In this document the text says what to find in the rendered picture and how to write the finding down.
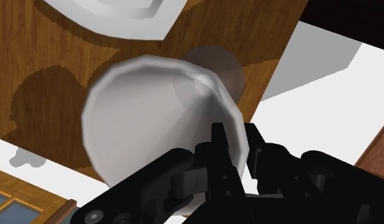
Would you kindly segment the white plate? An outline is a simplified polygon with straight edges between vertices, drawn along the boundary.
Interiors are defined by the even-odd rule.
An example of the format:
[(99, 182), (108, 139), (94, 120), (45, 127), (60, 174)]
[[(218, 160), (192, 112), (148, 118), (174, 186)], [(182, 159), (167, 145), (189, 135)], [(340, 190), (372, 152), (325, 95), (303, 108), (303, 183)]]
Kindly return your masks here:
[(187, 0), (44, 0), (78, 25), (112, 38), (162, 41)]

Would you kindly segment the wooden door with glass panes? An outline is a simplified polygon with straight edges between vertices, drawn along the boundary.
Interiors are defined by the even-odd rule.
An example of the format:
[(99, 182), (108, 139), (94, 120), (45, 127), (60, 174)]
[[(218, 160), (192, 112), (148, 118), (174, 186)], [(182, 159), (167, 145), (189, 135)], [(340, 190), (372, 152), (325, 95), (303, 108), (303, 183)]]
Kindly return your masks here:
[(0, 224), (60, 224), (76, 201), (0, 171)]

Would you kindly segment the white bowl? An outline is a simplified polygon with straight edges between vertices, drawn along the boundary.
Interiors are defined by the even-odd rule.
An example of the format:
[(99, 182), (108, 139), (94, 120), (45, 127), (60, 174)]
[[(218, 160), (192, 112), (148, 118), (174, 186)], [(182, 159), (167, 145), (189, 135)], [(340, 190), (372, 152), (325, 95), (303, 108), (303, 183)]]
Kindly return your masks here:
[(233, 166), (249, 152), (243, 116), (222, 80), (184, 60), (142, 55), (113, 64), (91, 86), (83, 145), (95, 171), (115, 186), (173, 148), (193, 151), (222, 123)]

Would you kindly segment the brown wooden table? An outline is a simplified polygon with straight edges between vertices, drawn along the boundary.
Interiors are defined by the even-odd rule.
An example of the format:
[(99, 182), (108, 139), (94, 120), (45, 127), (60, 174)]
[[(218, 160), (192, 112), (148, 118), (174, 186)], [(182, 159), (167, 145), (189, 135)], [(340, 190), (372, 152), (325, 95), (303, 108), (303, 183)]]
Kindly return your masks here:
[(112, 64), (140, 55), (174, 59), (201, 45), (232, 52), (249, 121), (308, 0), (187, 0), (163, 41), (93, 33), (44, 0), (0, 0), (0, 139), (97, 178), (82, 146), (87, 90)]

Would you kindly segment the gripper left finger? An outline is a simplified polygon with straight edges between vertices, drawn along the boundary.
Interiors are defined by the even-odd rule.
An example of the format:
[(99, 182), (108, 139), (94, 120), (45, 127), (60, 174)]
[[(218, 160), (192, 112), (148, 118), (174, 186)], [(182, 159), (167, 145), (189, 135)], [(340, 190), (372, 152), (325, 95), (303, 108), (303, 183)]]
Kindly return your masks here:
[(82, 206), (70, 224), (164, 224), (203, 193), (183, 224), (251, 224), (251, 210), (233, 166), (222, 123), (195, 151), (175, 148)]

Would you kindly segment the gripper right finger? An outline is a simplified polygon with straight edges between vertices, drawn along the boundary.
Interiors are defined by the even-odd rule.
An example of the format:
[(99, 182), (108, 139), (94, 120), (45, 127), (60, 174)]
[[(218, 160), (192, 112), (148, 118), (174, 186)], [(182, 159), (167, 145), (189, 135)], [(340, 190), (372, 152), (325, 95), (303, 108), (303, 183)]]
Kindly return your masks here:
[(259, 195), (300, 207), (308, 224), (384, 224), (384, 179), (324, 152), (300, 157), (245, 124), (247, 166)]

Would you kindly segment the brown wooden furniture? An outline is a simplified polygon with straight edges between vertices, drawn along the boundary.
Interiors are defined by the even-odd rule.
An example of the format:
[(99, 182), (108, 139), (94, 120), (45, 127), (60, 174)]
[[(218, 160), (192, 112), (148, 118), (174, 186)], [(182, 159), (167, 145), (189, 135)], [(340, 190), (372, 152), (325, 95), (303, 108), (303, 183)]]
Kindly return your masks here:
[(355, 166), (384, 179), (384, 126), (357, 160)]

